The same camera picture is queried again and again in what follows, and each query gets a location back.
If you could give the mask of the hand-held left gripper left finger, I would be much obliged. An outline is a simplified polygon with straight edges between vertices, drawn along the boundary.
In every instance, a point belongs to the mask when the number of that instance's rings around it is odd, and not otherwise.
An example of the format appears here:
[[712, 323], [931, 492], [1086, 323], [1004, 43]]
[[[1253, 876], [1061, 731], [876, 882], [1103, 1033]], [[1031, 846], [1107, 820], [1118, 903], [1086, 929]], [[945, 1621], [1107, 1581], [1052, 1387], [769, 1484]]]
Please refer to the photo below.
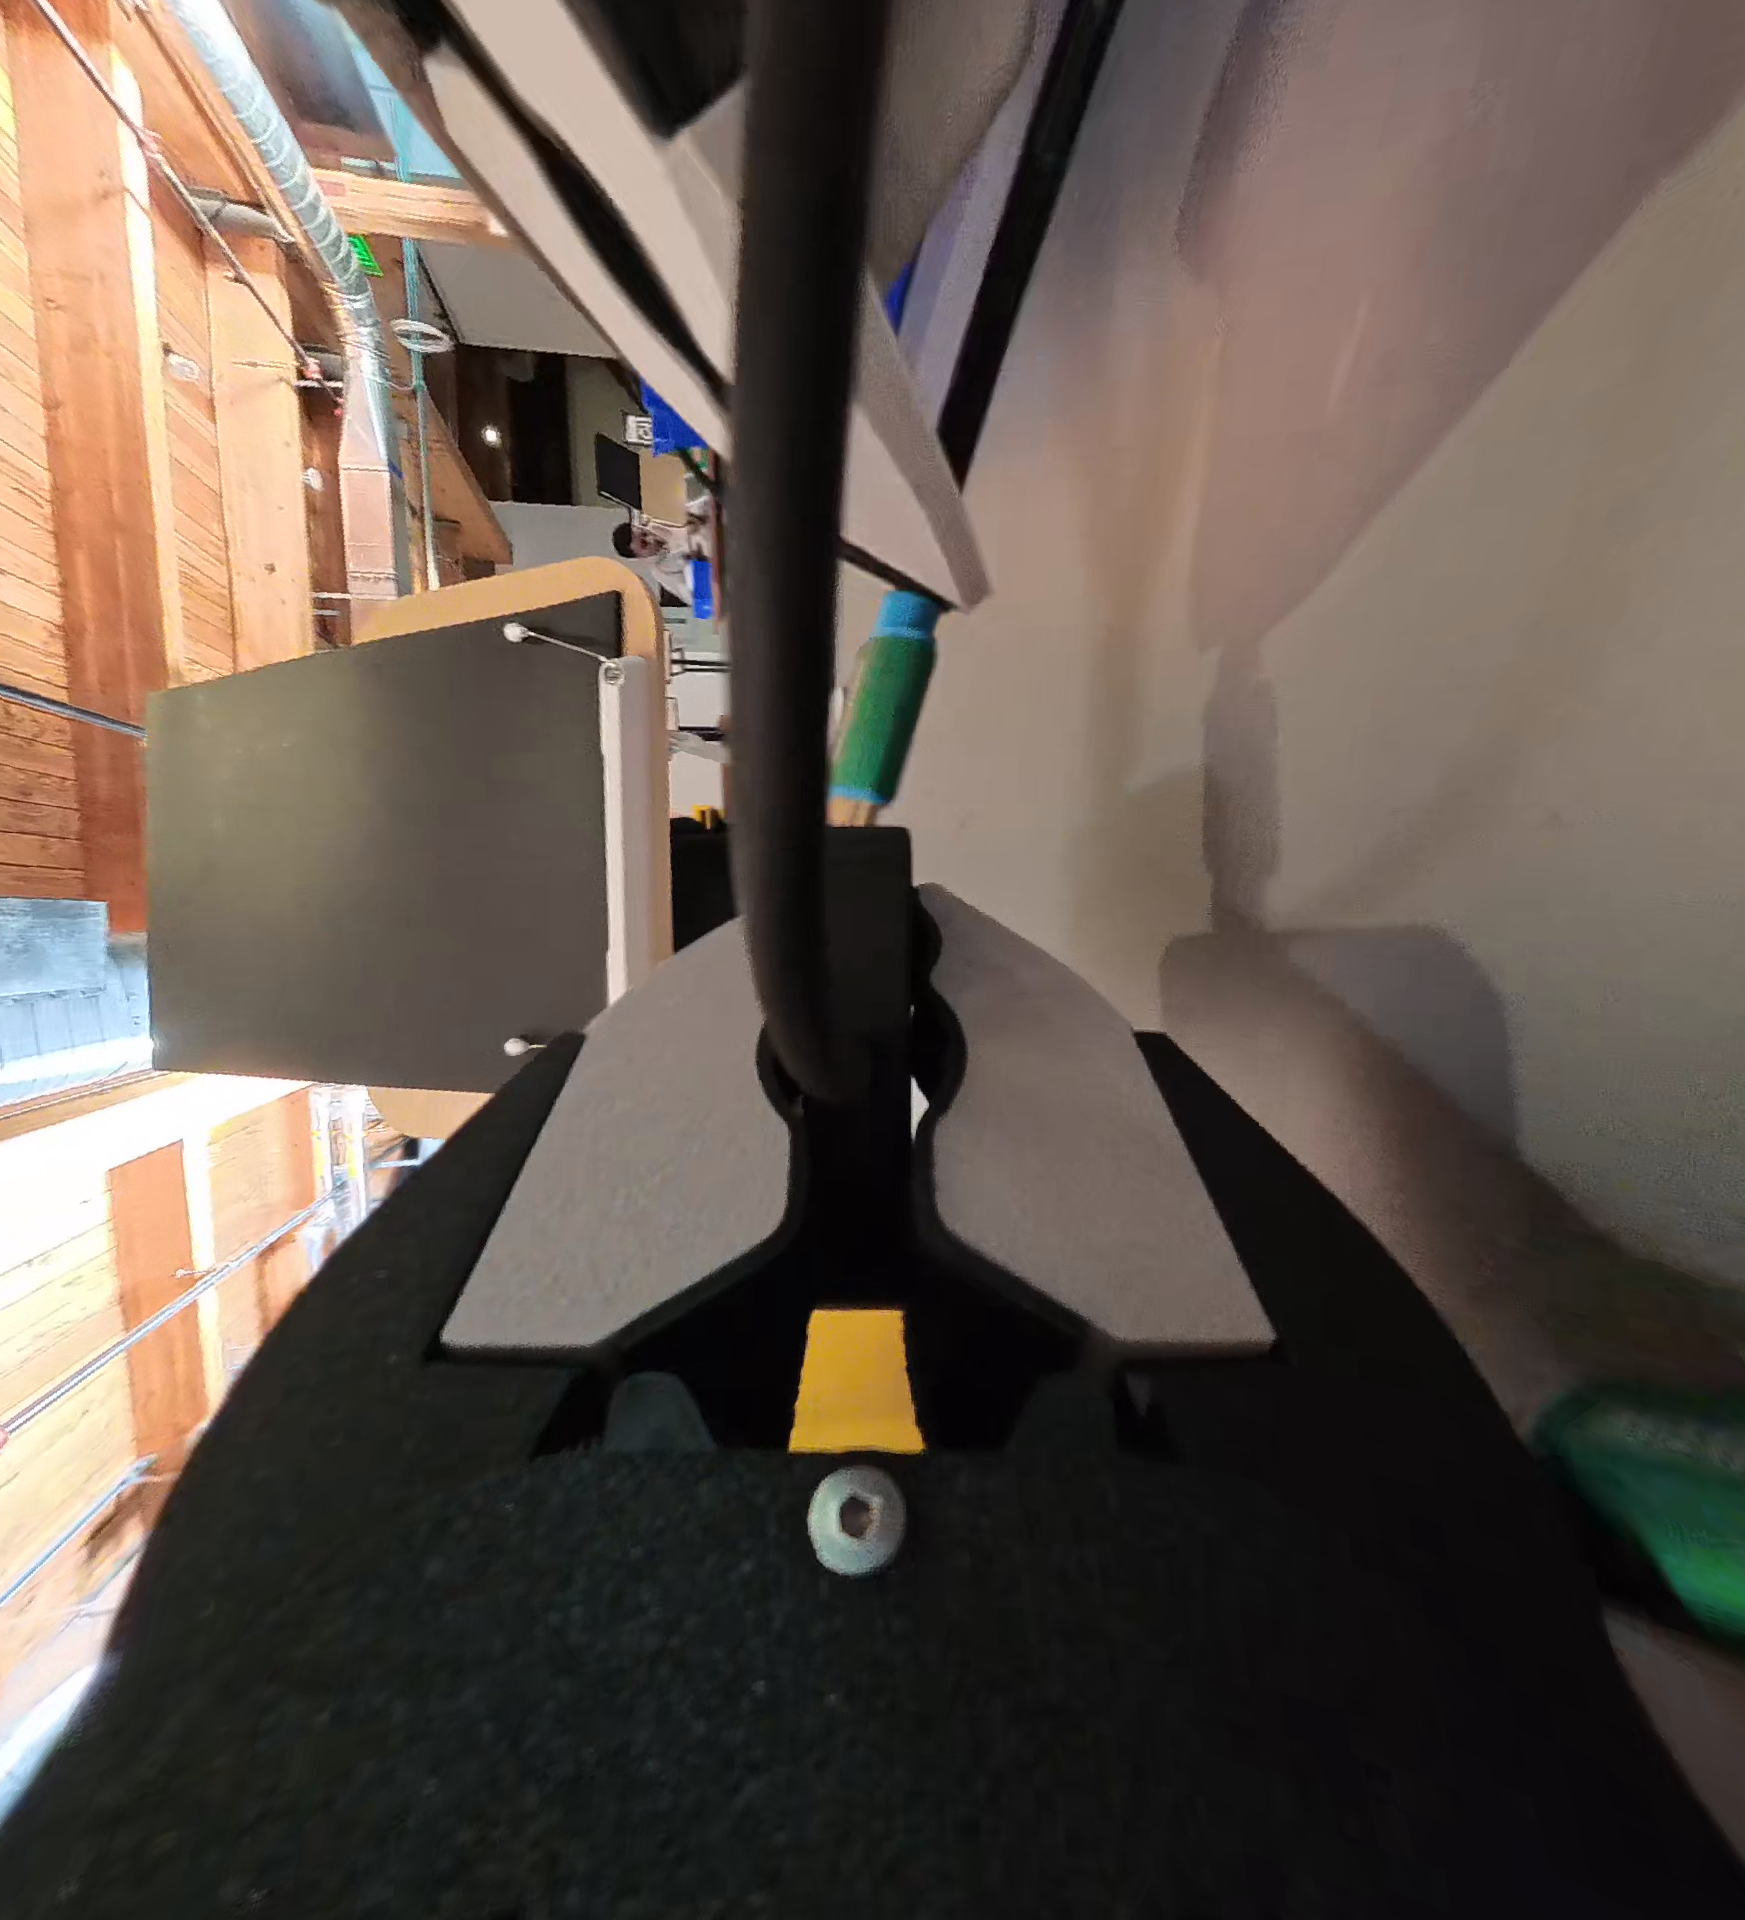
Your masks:
[[596, 1015], [437, 1333], [444, 1353], [596, 1351], [781, 1234], [791, 1128], [761, 1033], [741, 921]]

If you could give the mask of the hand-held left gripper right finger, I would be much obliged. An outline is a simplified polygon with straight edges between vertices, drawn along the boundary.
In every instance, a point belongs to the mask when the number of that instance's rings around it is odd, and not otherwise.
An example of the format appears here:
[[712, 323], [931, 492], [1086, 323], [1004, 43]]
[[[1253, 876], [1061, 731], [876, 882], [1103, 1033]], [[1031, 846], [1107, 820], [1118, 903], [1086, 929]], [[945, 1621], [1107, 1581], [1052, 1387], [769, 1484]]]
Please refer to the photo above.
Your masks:
[[920, 1107], [931, 1221], [1118, 1351], [1269, 1353], [1269, 1313], [1124, 1015], [945, 883], [917, 900], [928, 1010], [949, 1015]]

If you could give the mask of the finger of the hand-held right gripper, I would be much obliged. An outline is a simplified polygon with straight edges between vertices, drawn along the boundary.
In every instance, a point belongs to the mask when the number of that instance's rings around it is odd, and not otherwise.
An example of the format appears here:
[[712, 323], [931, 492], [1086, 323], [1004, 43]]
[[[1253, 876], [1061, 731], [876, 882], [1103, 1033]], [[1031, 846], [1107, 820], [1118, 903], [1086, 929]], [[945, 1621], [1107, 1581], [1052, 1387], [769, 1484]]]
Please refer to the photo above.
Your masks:
[[522, 246], [726, 445], [736, 4], [415, 4], [412, 74]]
[[[662, 241], [665, 287], [719, 376], [733, 376], [741, 159], [742, 91], [723, 91], [662, 140], [662, 187], [678, 221]], [[873, 275], [861, 291], [841, 531], [954, 609], [989, 593], [980, 541]]]

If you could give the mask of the white bar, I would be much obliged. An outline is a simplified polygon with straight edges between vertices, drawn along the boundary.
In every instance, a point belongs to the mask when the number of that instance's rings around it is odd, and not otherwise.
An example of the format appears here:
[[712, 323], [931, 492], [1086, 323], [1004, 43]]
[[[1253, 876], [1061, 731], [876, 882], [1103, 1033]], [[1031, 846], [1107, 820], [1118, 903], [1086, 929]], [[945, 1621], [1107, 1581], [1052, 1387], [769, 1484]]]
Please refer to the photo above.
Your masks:
[[658, 896], [662, 820], [655, 757], [658, 692], [648, 661], [601, 661], [596, 672], [599, 804], [605, 863], [605, 1000], [629, 996], [658, 966], [665, 900]]

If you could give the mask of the black panel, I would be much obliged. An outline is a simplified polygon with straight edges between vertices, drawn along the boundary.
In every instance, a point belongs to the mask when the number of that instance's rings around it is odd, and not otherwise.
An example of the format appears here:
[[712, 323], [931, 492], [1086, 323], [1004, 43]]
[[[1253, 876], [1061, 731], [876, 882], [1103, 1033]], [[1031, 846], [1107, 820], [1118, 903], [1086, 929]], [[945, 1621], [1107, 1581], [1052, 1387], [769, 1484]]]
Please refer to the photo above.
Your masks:
[[496, 1093], [608, 990], [623, 596], [434, 609], [148, 703], [164, 1073]]

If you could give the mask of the green plastic object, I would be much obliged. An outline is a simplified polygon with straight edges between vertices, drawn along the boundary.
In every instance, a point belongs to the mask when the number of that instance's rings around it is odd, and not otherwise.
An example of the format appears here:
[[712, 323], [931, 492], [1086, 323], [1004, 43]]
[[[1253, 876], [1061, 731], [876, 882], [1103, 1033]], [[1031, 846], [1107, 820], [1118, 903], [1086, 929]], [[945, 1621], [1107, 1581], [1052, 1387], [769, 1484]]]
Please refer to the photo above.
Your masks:
[[1745, 1389], [1603, 1379], [1556, 1396], [1530, 1451], [1627, 1600], [1745, 1654]]

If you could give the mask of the silver flexible duct pipe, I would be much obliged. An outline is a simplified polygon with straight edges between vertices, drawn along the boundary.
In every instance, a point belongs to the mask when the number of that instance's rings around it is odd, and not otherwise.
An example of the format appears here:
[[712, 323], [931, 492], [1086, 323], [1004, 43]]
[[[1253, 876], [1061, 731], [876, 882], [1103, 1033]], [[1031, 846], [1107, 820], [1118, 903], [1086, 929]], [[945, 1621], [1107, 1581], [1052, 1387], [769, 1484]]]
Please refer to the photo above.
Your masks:
[[358, 264], [349, 232], [314, 179], [298, 132], [291, 131], [281, 104], [260, 77], [260, 68], [246, 54], [225, 4], [166, 4], [166, 14], [177, 21], [188, 46], [214, 79], [232, 118], [260, 156], [265, 175], [301, 226], [303, 244], [339, 304], [341, 332], [377, 426], [389, 426], [395, 380], [385, 354], [377, 300], [370, 297], [369, 275]]

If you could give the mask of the galvanized metal duct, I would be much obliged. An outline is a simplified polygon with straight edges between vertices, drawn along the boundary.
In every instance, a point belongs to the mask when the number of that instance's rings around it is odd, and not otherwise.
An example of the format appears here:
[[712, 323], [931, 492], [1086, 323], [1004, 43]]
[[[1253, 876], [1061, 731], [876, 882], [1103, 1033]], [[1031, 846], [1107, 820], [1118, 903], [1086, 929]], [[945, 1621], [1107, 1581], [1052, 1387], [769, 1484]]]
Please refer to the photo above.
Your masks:
[[145, 933], [99, 900], [0, 896], [0, 1107], [151, 1064]]

